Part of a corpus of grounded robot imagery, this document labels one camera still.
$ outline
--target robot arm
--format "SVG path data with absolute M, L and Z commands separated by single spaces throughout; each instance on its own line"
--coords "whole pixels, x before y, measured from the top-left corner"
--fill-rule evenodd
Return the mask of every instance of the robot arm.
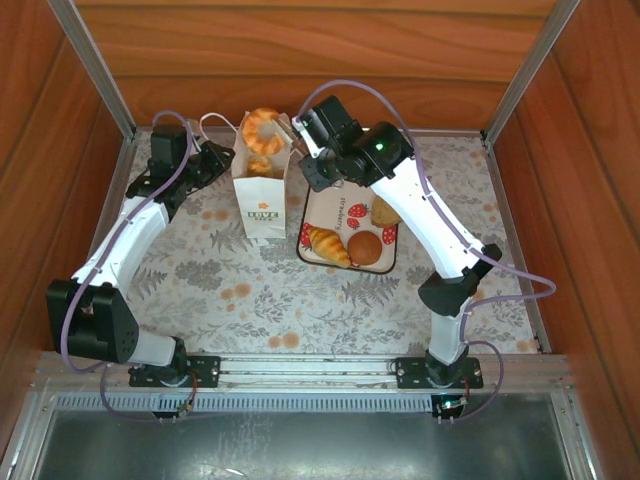
M 146 197 L 165 184 L 178 170 L 187 148 L 183 127 L 161 125 L 151 135 L 148 175 L 129 185 L 127 198 L 113 228 L 71 280 L 54 280 L 47 290 L 47 306 L 56 350 L 61 352 L 61 334 L 67 310 L 78 287 L 110 248 L 106 260 L 91 279 L 73 312 L 68 335 L 71 355 L 117 363 L 141 363 L 184 370 L 186 352 L 180 339 L 138 328 L 124 296 L 144 255 L 155 238 L 169 225 L 188 193 L 210 185 L 231 166 L 234 152 L 206 141 L 201 151 L 154 201 L 128 220 Z M 113 236 L 122 229 L 113 246 Z
M 393 125 L 380 122 L 365 132 L 332 96 L 294 118 L 293 126 L 309 150 L 300 165 L 314 191 L 344 180 L 371 187 L 396 210 L 429 253 L 436 271 L 418 290 L 433 312 L 426 367 L 434 383 L 450 384 L 468 352 L 461 335 L 463 312 L 480 279 L 491 269 L 469 250 L 482 251 L 494 260 L 500 259 L 500 250 L 495 245 L 484 246 L 469 233 L 433 188 L 425 194 L 411 158 L 413 149 Z

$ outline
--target pastry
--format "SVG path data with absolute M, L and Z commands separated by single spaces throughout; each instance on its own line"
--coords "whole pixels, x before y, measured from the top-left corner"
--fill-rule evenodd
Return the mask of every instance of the pastry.
M 333 230 L 310 227 L 309 239 L 311 240 L 311 249 L 319 257 L 342 268 L 351 266 L 349 254 L 344 248 L 340 236 Z
M 278 119 L 278 112 L 273 108 L 258 108 L 249 113 L 242 122 L 242 138 L 249 150 L 258 155 L 273 155 L 284 146 L 284 140 L 277 133 L 271 138 L 264 138 L 260 126 Z
M 358 232 L 349 239 L 347 253 L 356 265 L 373 265 L 382 255 L 382 242 L 373 232 Z
M 371 206 L 371 223 L 379 228 L 393 227 L 402 221 L 400 215 L 381 197 L 373 200 Z
M 266 157 L 251 157 L 247 165 L 247 177 L 273 178 L 273 164 Z

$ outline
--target wooden panel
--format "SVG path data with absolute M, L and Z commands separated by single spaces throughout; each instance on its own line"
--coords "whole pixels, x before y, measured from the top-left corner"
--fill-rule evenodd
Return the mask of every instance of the wooden panel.
M 87 123 L 93 124 L 89 143 L 84 155 L 66 162 L 69 171 L 77 172 L 73 186 L 64 196 L 65 206 L 57 216 L 46 260 L 0 366 L 0 384 L 11 385 L 0 389 L 0 411 L 5 419 L 0 423 L 0 451 L 11 434 L 10 420 L 19 413 L 30 373 L 41 350 L 51 341 L 46 289 L 53 278 L 69 278 L 86 259 L 122 143 L 122 135 L 106 107 L 100 109 L 95 122 L 87 118 Z
M 552 0 L 76 0 L 80 6 L 218 6 L 218 7 L 298 7 L 365 10 L 410 10 L 429 12 L 487 13 L 500 15 L 548 15 Z
M 6 232 L 0 248 L 0 352 L 40 273 L 99 105 L 97 91 L 65 42 L 0 179 L 0 229 Z
M 518 115 L 595 343 L 638 442 L 640 246 L 553 57 L 539 70 Z
M 585 308 L 556 238 L 549 214 L 553 205 L 545 201 L 516 115 L 505 125 L 495 153 L 527 267 L 558 285 L 555 295 L 539 302 L 552 348 L 568 355 L 605 470 L 612 478 L 633 478 L 638 464 L 630 427 L 613 393 L 611 378 L 600 362 Z
M 640 13 L 587 1 L 555 47 L 615 194 L 640 238 Z
M 153 115 L 165 108 L 193 118 L 217 111 L 236 124 L 245 110 L 265 105 L 297 114 L 306 97 L 324 81 L 296 77 L 145 77 L 119 78 L 117 83 L 136 122 L 150 125 Z M 411 126 L 476 130 L 488 123 L 506 89 L 500 84 L 451 81 L 367 79 L 367 83 L 380 89 Z M 339 95 L 363 125 L 389 118 L 385 108 L 362 90 L 336 87 L 329 93 Z
M 114 75 L 346 75 L 509 82 L 543 20 L 401 12 L 89 8 Z
M 62 29 L 46 2 L 3 2 L 2 10 L 0 176 L 62 41 Z

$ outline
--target food tray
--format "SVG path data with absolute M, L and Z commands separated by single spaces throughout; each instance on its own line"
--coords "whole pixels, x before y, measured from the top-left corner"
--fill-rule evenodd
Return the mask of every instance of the food tray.
M 367 266 L 352 265 L 347 270 L 386 274 L 393 270 L 396 263 L 398 227 L 383 228 L 371 224 L 371 210 L 376 194 L 370 188 L 359 187 L 354 183 L 344 182 L 340 188 L 331 187 L 320 193 L 309 189 L 307 203 L 298 234 L 298 256 L 303 262 L 327 267 L 336 267 L 332 263 L 316 255 L 309 245 L 308 239 L 303 236 L 305 224 L 314 227 L 327 228 L 335 231 L 342 240 L 345 248 L 352 235 L 357 232 L 370 231 L 375 233 L 380 240 L 389 237 L 393 233 L 395 241 L 386 244 L 382 242 L 382 255 L 380 259 Z

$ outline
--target paper bag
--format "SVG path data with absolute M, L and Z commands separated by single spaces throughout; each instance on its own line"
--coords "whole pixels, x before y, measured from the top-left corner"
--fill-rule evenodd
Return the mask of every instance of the paper bag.
M 286 115 L 281 114 L 280 119 L 289 124 Z M 249 158 L 255 154 L 246 146 L 241 128 L 236 133 L 233 150 L 236 154 L 231 163 L 231 176 L 247 237 L 286 238 L 285 182 L 291 145 L 285 141 L 278 153 L 266 156 L 273 164 L 274 178 L 247 178 Z

